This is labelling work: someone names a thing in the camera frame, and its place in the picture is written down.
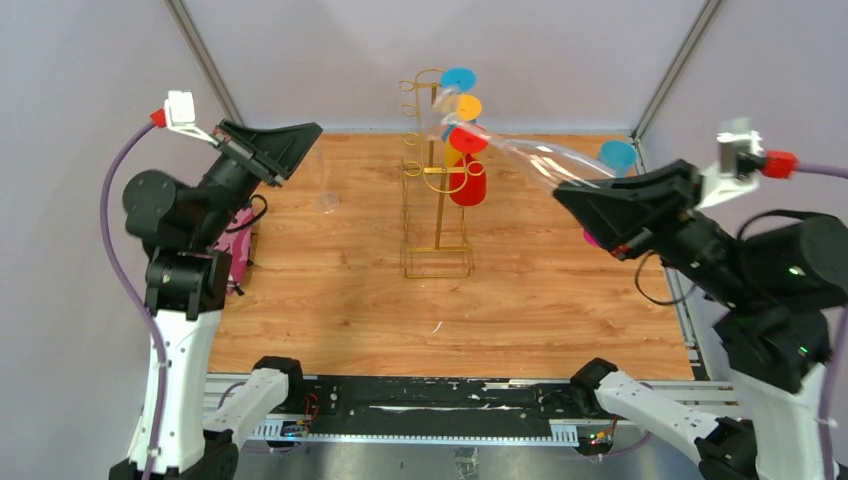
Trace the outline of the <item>pink wine glass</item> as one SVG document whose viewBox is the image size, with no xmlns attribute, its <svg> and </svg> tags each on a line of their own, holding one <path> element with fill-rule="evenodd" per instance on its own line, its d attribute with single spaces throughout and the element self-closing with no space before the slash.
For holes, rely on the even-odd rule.
<svg viewBox="0 0 848 480">
<path fill-rule="evenodd" d="M 601 247 L 600 243 L 596 240 L 596 238 L 587 229 L 583 230 L 583 237 L 587 241 L 588 244 L 590 244 L 594 247 L 597 247 L 597 248 Z"/>
</svg>

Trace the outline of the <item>light blue wine glass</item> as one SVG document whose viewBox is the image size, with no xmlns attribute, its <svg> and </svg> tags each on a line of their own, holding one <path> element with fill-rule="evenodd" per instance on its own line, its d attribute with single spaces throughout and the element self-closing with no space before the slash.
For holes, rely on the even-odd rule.
<svg viewBox="0 0 848 480">
<path fill-rule="evenodd" d="M 612 170 L 616 177 L 626 177 L 635 167 L 638 154 L 628 142 L 609 140 L 601 145 L 597 160 Z"/>
</svg>

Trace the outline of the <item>clear wine glass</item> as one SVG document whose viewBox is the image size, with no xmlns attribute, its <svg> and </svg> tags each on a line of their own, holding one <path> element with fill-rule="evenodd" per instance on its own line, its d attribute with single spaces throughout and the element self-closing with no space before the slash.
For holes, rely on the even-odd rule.
<svg viewBox="0 0 848 480">
<path fill-rule="evenodd" d="M 460 113 L 461 93 L 446 89 L 421 111 L 427 137 L 446 137 L 455 149 L 475 155 L 493 149 L 513 161 L 519 171 L 553 192 L 561 188 L 599 189 L 616 178 L 603 162 L 569 147 L 550 142 L 509 138 L 466 120 Z"/>
<path fill-rule="evenodd" d="M 312 166 L 314 170 L 315 185 L 318 189 L 317 197 L 315 198 L 315 208 L 324 214 L 330 214 L 337 210 L 340 199 L 338 195 L 331 191 L 328 184 L 328 170 L 325 162 L 325 155 L 321 142 L 318 142 L 312 150 Z"/>
</svg>

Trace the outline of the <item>red wine glass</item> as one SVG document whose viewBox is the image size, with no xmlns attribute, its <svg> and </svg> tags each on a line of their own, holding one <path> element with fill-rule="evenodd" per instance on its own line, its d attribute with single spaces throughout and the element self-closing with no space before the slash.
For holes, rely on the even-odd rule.
<svg viewBox="0 0 848 480">
<path fill-rule="evenodd" d="M 457 127 L 448 136 L 448 143 L 458 154 L 453 167 L 461 169 L 449 176 L 449 196 L 461 207 L 477 206 L 487 195 L 487 175 L 477 155 L 486 149 L 488 141 Z"/>
</svg>

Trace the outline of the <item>yellow wine glass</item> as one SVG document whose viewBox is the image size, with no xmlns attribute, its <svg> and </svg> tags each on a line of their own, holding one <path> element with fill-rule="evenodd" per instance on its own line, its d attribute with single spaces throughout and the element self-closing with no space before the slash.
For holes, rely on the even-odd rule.
<svg viewBox="0 0 848 480">
<path fill-rule="evenodd" d="M 476 118 L 482 113 L 482 102 L 474 95 L 468 93 L 460 93 L 455 96 L 455 101 L 452 103 L 455 107 L 456 114 L 460 121 L 474 123 Z M 443 132 L 442 140 L 444 143 L 444 163 L 447 167 L 453 167 L 457 161 L 463 157 L 463 153 L 457 150 L 450 141 L 454 125 L 449 125 Z"/>
</svg>

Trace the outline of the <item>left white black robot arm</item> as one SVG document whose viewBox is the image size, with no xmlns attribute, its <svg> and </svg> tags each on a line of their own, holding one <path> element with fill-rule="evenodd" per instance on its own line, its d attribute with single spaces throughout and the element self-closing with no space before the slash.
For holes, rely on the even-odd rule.
<svg viewBox="0 0 848 480">
<path fill-rule="evenodd" d="M 225 120 L 207 136 L 218 156 L 198 183 L 151 169 L 126 184 L 125 228 L 148 259 L 144 288 L 130 298 L 152 353 L 144 406 L 111 478 L 230 479 L 248 436 L 274 409 L 304 407 L 299 361 L 266 356 L 213 415 L 203 412 L 232 263 L 215 244 L 260 185 L 291 178 L 321 134 L 314 122 L 259 130 Z"/>
</svg>

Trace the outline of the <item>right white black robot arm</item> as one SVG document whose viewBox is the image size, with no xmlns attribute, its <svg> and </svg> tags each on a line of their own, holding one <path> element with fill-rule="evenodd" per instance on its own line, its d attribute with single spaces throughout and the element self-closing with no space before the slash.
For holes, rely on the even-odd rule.
<svg viewBox="0 0 848 480">
<path fill-rule="evenodd" d="M 788 210 L 783 227 L 729 234 L 705 209 L 742 187 L 680 160 L 553 189 L 614 258 L 654 254 L 725 308 L 714 331 L 750 414 L 736 419 L 680 404 L 601 358 L 571 377 L 572 406 L 584 417 L 605 412 L 637 424 L 686 455 L 705 479 L 843 479 L 827 406 L 838 352 L 824 313 L 847 305 L 846 226 Z"/>
</svg>

